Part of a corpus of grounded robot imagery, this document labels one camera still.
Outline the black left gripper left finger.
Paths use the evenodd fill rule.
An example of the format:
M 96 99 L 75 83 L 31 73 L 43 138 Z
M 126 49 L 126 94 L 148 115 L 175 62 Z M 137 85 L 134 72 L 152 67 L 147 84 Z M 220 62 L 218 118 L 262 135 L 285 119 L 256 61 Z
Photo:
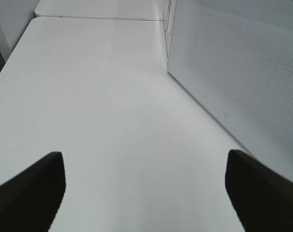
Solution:
M 61 152 L 51 152 L 0 185 L 0 232 L 47 232 L 66 190 Z

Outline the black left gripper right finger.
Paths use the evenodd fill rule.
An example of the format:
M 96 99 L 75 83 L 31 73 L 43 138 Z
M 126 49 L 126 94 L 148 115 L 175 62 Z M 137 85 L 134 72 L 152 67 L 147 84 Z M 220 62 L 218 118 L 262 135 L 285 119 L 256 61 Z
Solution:
M 247 232 L 293 232 L 293 182 L 241 150 L 228 153 L 225 188 Z

